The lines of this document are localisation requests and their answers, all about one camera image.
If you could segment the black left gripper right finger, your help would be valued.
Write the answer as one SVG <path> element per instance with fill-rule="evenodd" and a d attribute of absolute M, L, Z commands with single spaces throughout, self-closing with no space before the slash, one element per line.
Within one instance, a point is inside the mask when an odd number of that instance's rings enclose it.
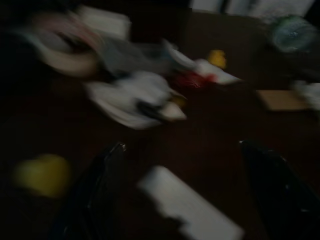
<path fill-rule="evenodd" d="M 320 199 L 271 149 L 239 143 L 251 193 L 271 240 L 318 240 Z"/>

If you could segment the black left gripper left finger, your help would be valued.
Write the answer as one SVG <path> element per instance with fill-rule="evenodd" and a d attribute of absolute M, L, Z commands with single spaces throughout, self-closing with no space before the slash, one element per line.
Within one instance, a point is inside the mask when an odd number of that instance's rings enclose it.
<path fill-rule="evenodd" d="M 99 153 L 66 195 L 49 231 L 51 240 L 113 240 L 114 206 L 126 145 Z"/>

